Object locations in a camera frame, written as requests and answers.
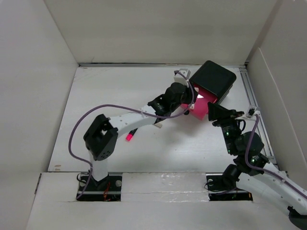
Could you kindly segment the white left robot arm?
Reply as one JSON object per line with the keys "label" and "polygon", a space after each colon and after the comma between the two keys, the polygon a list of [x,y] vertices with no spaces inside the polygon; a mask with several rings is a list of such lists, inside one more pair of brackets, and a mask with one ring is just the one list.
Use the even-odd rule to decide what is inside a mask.
{"label": "white left robot arm", "polygon": [[107,158],[113,153],[119,137],[134,129],[167,119],[182,104],[195,103],[197,95],[193,86],[175,82],[165,93],[138,110],[114,117],[98,115],[83,137],[93,165],[91,186],[96,190],[105,188],[108,177]]}

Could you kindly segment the pink top drawer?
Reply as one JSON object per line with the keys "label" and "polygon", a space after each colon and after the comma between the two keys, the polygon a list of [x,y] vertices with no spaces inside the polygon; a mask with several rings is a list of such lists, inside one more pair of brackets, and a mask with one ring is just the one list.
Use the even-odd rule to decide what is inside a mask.
{"label": "pink top drawer", "polygon": [[194,116],[199,120],[203,120],[204,117],[208,114],[208,102],[215,103],[217,102],[217,97],[210,91],[204,89],[203,87],[193,84],[194,88],[198,88],[198,96],[194,104],[193,109],[189,109],[189,114]]}

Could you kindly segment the black pink-capped marker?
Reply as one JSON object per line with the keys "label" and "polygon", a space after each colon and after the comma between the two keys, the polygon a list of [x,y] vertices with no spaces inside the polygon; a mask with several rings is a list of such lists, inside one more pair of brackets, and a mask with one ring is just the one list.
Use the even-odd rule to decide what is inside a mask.
{"label": "black pink-capped marker", "polygon": [[138,129],[134,129],[134,130],[132,130],[132,131],[130,131],[128,134],[127,134],[127,136],[126,136],[126,141],[131,141],[132,140],[132,138],[133,138],[133,136],[135,135],[135,133],[137,132],[137,130]]}

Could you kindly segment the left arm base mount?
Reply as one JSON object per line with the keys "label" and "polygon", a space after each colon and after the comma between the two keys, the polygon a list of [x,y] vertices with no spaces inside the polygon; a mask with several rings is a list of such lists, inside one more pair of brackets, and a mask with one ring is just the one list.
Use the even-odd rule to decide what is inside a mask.
{"label": "left arm base mount", "polygon": [[77,201],[84,202],[118,202],[121,201],[121,188],[122,188],[122,174],[111,173],[102,181],[96,182],[90,179],[89,184],[86,186],[88,180],[88,172],[81,172],[77,175],[78,191],[76,194]]}

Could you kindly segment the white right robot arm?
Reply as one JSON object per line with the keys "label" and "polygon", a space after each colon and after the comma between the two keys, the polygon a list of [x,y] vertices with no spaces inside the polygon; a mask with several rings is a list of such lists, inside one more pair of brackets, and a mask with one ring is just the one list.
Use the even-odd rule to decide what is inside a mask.
{"label": "white right robot arm", "polygon": [[247,113],[208,103],[208,119],[222,130],[227,153],[234,156],[221,175],[209,178],[205,188],[216,195],[244,190],[280,209],[301,230],[307,228],[307,191],[293,182],[263,155],[264,143],[256,133],[260,111]]}

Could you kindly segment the black mini drawer cabinet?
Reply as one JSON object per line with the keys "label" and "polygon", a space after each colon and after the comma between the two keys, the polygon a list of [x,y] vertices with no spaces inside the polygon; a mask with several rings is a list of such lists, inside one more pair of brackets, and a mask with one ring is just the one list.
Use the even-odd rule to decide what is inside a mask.
{"label": "black mini drawer cabinet", "polygon": [[235,73],[211,60],[207,60],[190,78],[191,83],[216,96],[218,104],[227,96],[235,81]]}

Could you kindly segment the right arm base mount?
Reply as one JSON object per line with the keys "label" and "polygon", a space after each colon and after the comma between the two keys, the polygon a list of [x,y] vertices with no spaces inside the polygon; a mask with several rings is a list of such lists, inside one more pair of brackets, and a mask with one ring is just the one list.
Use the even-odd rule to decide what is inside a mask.
{"label": "right arm base mount", "polygon": [[253,201],[250,192],[226,185],[221,173],[207,173],[204,188],[208,191],[209,201]]}

